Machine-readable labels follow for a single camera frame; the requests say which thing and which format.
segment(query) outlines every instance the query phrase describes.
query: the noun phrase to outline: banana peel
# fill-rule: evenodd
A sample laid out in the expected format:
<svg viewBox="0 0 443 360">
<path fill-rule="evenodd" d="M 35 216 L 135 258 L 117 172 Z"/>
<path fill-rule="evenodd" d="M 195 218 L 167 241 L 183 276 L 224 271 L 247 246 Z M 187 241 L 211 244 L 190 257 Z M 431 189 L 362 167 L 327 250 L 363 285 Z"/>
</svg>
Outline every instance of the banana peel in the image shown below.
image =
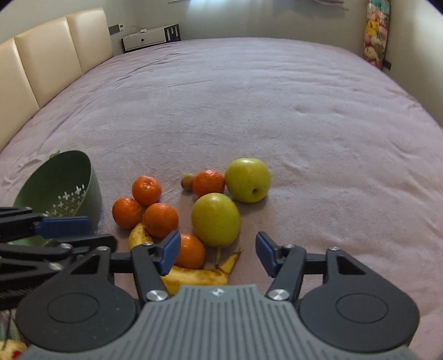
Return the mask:
<svg viewBox="0 0 443 360">
<path fill-rule="evenodd" d="M 129 249 L 136 245 L 140 245 L 146 241 L 152 241 L 152 238 L 144 231 L 143 224 L 138 224 L 129 234 Z M 166 276 L 161 276 L 163 284 L 165 284 L 170 295 L 179 292 L 181 285 L 193 286 L 223 286 L 229 281 L 229 274 L 240 256 L 241 250 L 234 252 L 228 259 L 217 269 L 184 269 L 174 265 Z"/>
<path fill-rule="evenodd" d="M 144 225 L 142 223 L 138 223 L 129 234 L 128 248 L 131 250 L 133 247 L 147 242 L 153 243 L 154 241 L 152 240 L 152 237 L 146 234 Z"/>
<path fill-rule="evenodd" d="M 169 294 L 175 295 L 179 292 L 181 285 L 196 286 L 223 286 L 229 281 L 229 274 L 232 272 L 241 251 L 236 251 L 218 269 L 184 269 L 174 265 L 166 276 L 161 276 Z"/>
</svg>

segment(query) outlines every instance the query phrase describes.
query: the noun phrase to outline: white wall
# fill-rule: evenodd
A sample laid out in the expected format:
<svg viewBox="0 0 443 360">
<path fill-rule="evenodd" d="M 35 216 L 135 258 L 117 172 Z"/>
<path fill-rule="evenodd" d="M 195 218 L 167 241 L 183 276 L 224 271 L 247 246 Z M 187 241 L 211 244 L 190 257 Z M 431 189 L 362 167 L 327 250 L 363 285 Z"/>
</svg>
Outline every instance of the white wall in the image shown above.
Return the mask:
<svg viewBox="0 0 443 360">
<path fill-rule="evenodd" d="M 137 23 L 146 28 L 180 24 L 182 39 L 263 36 L 336 45 L 361 54 L 366 0 L 350 8 L 314 0 L 133 0 Z"/>
<path fill-rule="evenodd" d="M 131 0 L 14 0 L 0 12 L 0 43 L 46 21 L 97 7 L 105 10 L 109 26 L 124 24 L 124 31 L 111 36 L 114 53 L 121 54 L 120 39 L 136 24 Z"/>
<path fill-rule="evenodd" d="M 426 0 L 391 0 L 388 72 L 443 126 L 443 15 Z"/>
</svg>

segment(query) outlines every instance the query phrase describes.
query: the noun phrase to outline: cream headboard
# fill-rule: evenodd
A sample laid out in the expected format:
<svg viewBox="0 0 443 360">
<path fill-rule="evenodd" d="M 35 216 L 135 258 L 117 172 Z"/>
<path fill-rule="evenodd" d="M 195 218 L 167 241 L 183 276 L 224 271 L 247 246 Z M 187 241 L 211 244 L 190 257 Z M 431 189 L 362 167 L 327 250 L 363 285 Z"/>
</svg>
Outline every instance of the cream headboard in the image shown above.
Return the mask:
<svg viewBox="0 0 443 360">
<path fill-rule="evenodd" d="M 60 91 L 112 56 L 101 8 L 63 16 L 0 44 L 0 150 Z"/>
</svg>

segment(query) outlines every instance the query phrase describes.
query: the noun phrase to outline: tangerine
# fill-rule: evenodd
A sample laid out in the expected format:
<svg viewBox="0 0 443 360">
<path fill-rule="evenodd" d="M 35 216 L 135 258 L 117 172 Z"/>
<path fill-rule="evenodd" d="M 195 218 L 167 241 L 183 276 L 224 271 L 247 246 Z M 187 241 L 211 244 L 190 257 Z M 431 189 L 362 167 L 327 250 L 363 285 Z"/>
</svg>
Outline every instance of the tangerine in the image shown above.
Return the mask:
<svg viewBox="0 0 443 360">
<path fill-rule="evenodd" d="M 162 186 L 152 176 L 139 176 L 132 184 L 132 196 L 140 205 L 150 206 L 159 201 L 161 195 Z"/>
<path fill-rule="evenodd" d="M 204 170 L 199 172 L 192 183 L 192 191 L 198 197 L 219 192 L 223 194 L 225 191 L 225 177 L 217 170 Z"/>
<path fill-rule="evenodd" d="M 119 198 L 112 207 L 112 217 L 122 229 L 132 230 L 141 221 L 141 206 L 129 197 Z"/>
<path fill-rule="evenodd" d="M 182 242 L 175 264 L 185 269 L 200 269 L 205 264 L 206 249 L 197 236 L 180 234 Z"/>
<path fill-rule="evenodd" d="M 179 215 L 171 205 L 155 203 L 144 212 L 143 224 L 149 235 L 164 238 L 179 227 Z"/>
</svg>

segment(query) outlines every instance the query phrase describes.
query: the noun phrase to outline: green apple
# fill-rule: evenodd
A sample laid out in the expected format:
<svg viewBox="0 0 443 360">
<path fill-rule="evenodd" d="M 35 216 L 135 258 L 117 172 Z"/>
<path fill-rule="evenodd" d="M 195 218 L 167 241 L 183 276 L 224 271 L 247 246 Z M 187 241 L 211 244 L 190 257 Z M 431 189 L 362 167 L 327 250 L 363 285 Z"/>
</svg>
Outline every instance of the green apple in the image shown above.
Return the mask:
<svg viewBox="0 0 443 360">
<path fill-rule="evenodd" d="M 225 182 L 234 199 L 243 203 L 256 203 L 268 193 L 271 174 L 261 160 L 237 159 L 226 169 Z"/>
<path fill-rule="evenodd" d="M 240 231 L 240 213 L 226 195 L 213 192 L 199 198 L 192 208 L 195 235 L 207 246 L 228 247 Z"/>
</svg>

